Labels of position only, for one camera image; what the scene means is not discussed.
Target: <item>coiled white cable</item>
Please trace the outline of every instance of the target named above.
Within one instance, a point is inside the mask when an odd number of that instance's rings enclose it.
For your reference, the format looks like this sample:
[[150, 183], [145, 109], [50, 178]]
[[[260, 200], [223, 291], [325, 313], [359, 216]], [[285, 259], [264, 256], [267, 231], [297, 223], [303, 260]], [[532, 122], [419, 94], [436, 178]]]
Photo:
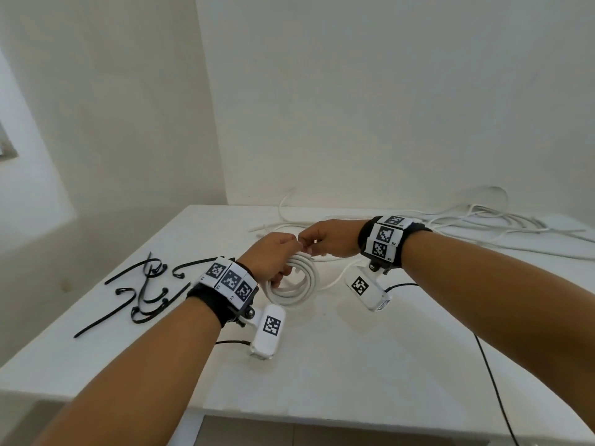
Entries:
[[286, 288], [271, 287], [271, 282], [264, 284], [264, 294], [272, 303], [290, 307], [305, 302], [316, 291], [320, 282], [314, 259], [307, 253], [298, 252], [287, 261], [287, 266], [301, 270], [304, 278], [300, 283]]

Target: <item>tabletop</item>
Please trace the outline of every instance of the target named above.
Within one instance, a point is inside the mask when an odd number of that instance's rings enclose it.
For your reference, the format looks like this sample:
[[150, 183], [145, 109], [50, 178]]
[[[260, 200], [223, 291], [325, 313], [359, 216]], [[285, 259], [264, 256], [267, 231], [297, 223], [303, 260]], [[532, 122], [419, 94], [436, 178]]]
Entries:
[[[324, 216], [372, 216], [387, 210], [286, 208], [295, 220]], [[547, 220], [581, 228], [570, 217]], [[256, 239], [251, 227], [278, 222], [275, 207], [189, 206], [111, 273], [146, 259], [149, 252], [170, 267], [150, 284], [172, 294], [198, 278], [208, 264], [172, 276], [175, 266], [203, 258], [238, 256]], [[588, 229], [584, 235], [595, 238]], [[561, 235], [515, 234], [519, 247], [595, 256], [595, 245]], [[595, 263], [520, 251], [524, 261], [595, 291]], [[322, 284], [353, 259], [318, 263]], [[386, 286], [411, 279], [392, 270]], [[143, 274], [130, 272], [110, 285], [98, 283], [0, 369], [0, 391], [69, 400], [155, 321], [137, 325], [125, 309], [74, 339], [73, 335], [122, 301], [117, 287], [140, 288]], [[217, 345], [190, 406], [207, 414], [314, 422], [438, 435], [508, 435], [487, 369], [472, 333], [416, 286], [398, 288], [382, 312], [371, 313], [339, 282], [287, 312], [277, 354], [269, 361], [248, 356], [241, 344]], [[179, 298], [170, 311], [181, 303]], [[255, 306], [264, 306], [262, 292]], [[251, 340], [254, 330], [228, 325], [220, 339]], [[515, 433], [520, 437], [595, 444], [580, 418], [533, 375], [483, 343]]]

